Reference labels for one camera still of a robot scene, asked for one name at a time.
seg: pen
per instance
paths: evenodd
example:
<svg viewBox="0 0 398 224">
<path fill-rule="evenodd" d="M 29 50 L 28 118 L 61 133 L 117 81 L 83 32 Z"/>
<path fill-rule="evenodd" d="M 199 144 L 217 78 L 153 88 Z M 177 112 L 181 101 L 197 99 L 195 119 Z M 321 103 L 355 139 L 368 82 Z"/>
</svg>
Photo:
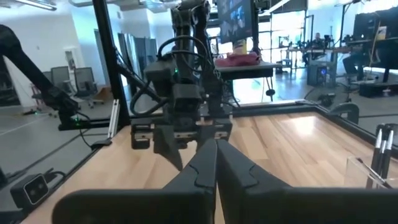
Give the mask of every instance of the pen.
<svg viewBox="0 0 398 224">
<path fill-rule="evenodd" d="M 377 138 L 376 138 L 376 143 L 374 145 L 373 156 L 372 156 L 372 163 L 371 163 L 372 170 L 377 170 L 377 168 L 379 167 L 383 129 L 384 129 L 384 124 L 379 124 L 376 128 Z M 373 180 L 372 178 L 368 178 L 368 180 L 366 181 L 366 188 L 371 189 L 372 186 L 373 186 Z"/>
<path fill-rule="evenodd" d="M 384 156 L 384 153 L 386 151 L 387 147 L 387 139 L 388 139 L 388 131 L 387 131 L 387 126 L 384 126 L 383 128 L 383 134 L 382 134 L 382 141 L 381 141 L 381 147 L 380 147 L 380 154 L 377 162 L 377 168 L 374 170 L 378 175 L 381 175 L 382 171 L 382 158 Z"/>
<path fill-rule="evenodd" d="M 383 157 L 382 157 L 382 169 L 381 169 L 381 178 L 386 179 L 388 176 L 388 171 L 390 167 L 390 160 L 391 160 L 391 148 L 392 148 L 392 142 L 394 141 L 394 135 L 396 134 L 395 129 L 396 129 L 396 124 L 388 124 L 388 140 L 386 143 L 386 149 L 383 152 Z"/>
<path fill-rule="evenodd" d="M 392 186 L 391 186 L 389 183 L 387 183 L 387 181 L 385 181 L 383 178 L 381 178 L 381 176 L 380 176 L 379 174 L 377 174 L 374 170 L 372 170 L 368 165 L 366 165 L 366 164 L 363 162 L 363 160 L 362 160 L 361 158 L 356 158 L 356 160 L 358 160 L 360 163 L 363 164 L 363 166 L 365 166 L 365 168 L 369 171 L 370 176 L 371 176 L 373 179 L 379 181 L 380 184 L 381 184 L 383 187 L 385 187 L 385 188 L 387 188 L 387 189 L 392 189 Z"/>
</svg>

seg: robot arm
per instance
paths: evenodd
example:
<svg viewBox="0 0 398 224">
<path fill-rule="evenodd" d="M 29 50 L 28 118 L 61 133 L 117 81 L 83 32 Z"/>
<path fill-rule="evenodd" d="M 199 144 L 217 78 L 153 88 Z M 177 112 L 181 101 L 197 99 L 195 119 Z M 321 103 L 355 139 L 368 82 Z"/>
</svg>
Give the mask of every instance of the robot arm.
<svg viewBox="0 0 398 224">
<path fill-rule="evenodd" d="M 42 93 L 44 103 L 58 111 L 61 123 L 70 122 L 78 103 L 55 87 L 25 54 L 19 39 L 7 26 L 0 24 L 0 55 L 6 56 Z"/>
<path fill-rule="evenodd" d="M 198 58 L 201 66 L 200 80 L 205 91 L 205 100 L 208 103 L 209 114 L 215 117 L 224 114 L 221 106 L 223 81 L 215 71 L 211 47 L 206 32 L 207 22 L 210 18 L 210 8 L 210 3 L 207 0 L 182 1 L 179 7 L 172 10 L 172 19 L 176 37 L 189 35 L 199 40 L 180 39 L 177 41 L 177 48 L 193 52 L 193 45 L 195 44 L 198 55 L 203 56 Z M 187 57 L 185 54 L 176 56 L 178 70 L 183 68 L 183 72 L 189 73 L 186 75 L 192 77 L 192 70 L 187 67 L 185 57 Z"/>
</svg>

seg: red cloth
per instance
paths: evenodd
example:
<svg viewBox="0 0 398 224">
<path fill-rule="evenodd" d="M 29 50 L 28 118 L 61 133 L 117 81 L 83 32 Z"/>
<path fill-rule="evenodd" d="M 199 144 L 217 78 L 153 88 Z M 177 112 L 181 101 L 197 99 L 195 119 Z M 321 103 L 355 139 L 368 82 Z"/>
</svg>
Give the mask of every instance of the red cloth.
<svg viewBox="0 0 398 224">
<path fill-rule="evenodd" d="M 219 67 L 250 66 L 260 64 L 260 60 L 255 52 L 246 55 L 228 54 L 227 58 L 216 59 L 215 64 Z"/>
</svg>

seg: wooden tabletop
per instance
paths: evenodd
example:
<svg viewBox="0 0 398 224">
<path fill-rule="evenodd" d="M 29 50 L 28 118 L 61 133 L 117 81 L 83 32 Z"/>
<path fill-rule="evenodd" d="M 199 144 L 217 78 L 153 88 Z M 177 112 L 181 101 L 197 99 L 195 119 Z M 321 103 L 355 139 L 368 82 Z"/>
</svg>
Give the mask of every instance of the wooden tabletop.
<svg viewBox="0 0 398 224">
<path fill-rule="evenodd" d="M 293 186 L 342 187 L 350 156 L 370 156 L 372 146 L 317 113 L 256 116 L 233 120 L 229 142 L 271 174 Z M 181 150 L 184 164 L 196 143 Z M 49 224 L 52 209 L 81 189 L 159 189 L 178 171 L 148 150 L 131 149 L 130 127 L 101 149 L 22 223 Z M 224 223 L 217 197 L 216 223 Z"/>
<path fill-rule="evenodd" d="M 308 53 L 350 53 L 352 51 L 360 50 L 358 47 L 334 47 L 331 49 L 288 49 L 288 52 L 305 51 Z"/>
</svg>

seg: ceiling light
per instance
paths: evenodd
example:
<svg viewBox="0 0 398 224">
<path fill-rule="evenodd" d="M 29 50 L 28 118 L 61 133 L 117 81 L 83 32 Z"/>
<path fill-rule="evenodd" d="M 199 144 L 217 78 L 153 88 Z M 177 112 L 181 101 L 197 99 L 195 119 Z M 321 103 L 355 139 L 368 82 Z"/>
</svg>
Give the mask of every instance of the ceiling light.
<svg viewBox="0 0 398 224">
<path fill-rule="evenodd" d="M 39 7 L 41 9 L 46 9 L 46 10 L 50 10 L 50 11 L 57 10 L 56 7 L 54 7 L 50 4 L 41 3 L 41 2 L 37 2 L 37 1 L 31 1 L 31 0 L 13 0 L 13 1 L 23 3 L 26 5 L 30 5 L 30 6 L 34 6 L 34 7 Z"/>
</svg>

